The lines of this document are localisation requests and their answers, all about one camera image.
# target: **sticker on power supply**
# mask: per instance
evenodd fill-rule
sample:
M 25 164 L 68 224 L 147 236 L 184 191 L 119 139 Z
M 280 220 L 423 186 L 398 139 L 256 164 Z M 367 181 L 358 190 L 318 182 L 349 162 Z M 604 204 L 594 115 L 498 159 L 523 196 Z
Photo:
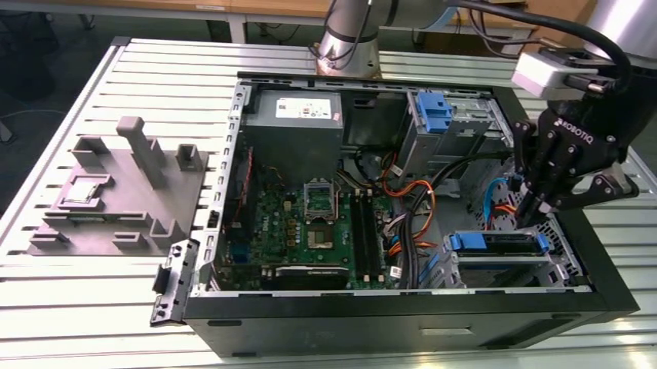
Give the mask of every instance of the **sticker on power supply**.
M 331 119 L 331 100 L 323 98 L 279 98 L 276 118 Z

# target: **metal case frame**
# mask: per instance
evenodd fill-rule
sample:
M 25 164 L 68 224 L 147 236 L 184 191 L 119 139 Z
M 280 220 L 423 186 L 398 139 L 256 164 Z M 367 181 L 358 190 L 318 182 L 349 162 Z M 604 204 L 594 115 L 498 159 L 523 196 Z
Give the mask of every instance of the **metal case frame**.
M 418 88 L 475 88 L 493 94 L 506 121 L 526 119 L 510 88 L 371 81 L 330 77 L 240 74 L 252 83 L 279 88 L 334 89 L 359 85 L 369 91 Z M 238 85 L 231 132 L 238 134 L 242 102 L 248 88 Z M 222 168 L 231 166 L 226 152 Z M 220 178 L 216 190 L 226 189 Z M 211 205 L 220 217 L 222 199 Z M 638 310 L 620 273 L 582 211 L 557 214 L 563 235 L 588 271 L 589 293 L 425 294 L 391 296 L 328 294 L 274 297 L 248 294 L 212 296 L 207 291 L 219 228 L 207 228 L 198 250 L 184 322 L 222 356 L 445 351 L 527 347 L 584 324 L 610 321 Z M 475 340 L 463 337 L 474 336 Z

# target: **motherboard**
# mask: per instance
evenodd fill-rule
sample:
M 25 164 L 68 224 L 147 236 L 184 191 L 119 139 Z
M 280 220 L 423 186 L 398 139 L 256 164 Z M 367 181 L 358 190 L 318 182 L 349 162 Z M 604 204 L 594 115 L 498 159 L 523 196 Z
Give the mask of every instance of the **motherboard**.
M 228 241 L 232 263 L 222 268 L 223 289 L 270 289 L 268 282 L 287 275 L 300 285 L 284 289 L 303 289 L 306 281 L 315 286 L 323 283 L 328 289 L 393 288 L 378 235 L 391 214 L 390 199 L 340 191 L 335 183 L 315 186 L 322 190 L 306 187 L 258 194 L 252 238 Z M 300 274 L 320 277 L 299 278 Z

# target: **blue cable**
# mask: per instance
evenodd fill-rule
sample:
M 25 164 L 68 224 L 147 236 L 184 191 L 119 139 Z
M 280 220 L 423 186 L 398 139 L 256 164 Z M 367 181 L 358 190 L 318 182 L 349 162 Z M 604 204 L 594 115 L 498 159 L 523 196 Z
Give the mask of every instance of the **blue cable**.
M 486 223 L 490 219 L 490 201 L 493 200 L 493 191 L 495 190 L 498 183 L 507 184 L 506 178 L 495 178 L 490 182 L 486 193 L 483 194 L 483 223 Z

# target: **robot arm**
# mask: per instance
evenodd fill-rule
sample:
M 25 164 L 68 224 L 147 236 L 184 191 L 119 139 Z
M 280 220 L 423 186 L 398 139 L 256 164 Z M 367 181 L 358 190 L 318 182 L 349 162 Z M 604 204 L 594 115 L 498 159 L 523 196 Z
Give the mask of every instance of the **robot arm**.
M 519 227 L 530 226 L 549 212 L 638 194 L 620 163 L 657 112 L 657 8 L 650 3 L 598 0 L 586 27 L 477 1 L 334 0 L 316 50 L 318 70 L 326 75 L 377 76 L 378 27 L 425 28 L 438 19 L 446 22 L 451 6 L 554 28 L 588 41 L 585 49 L 547 47 L 522 54 L 513 75 L 517 85 L 549 101 L 538 122 L 511 124 L 517 173 L 510 183 L 525 195 L 517 221 Z M 589 190 L 573 193 L 590 174 L 596 176 Z
M 316 51 L 324 75 L 375 77 L 379 74 L 377 34 L 381 26 L 426 28 L 447 22 L 455 12 L 435 0 L 334 0 Z

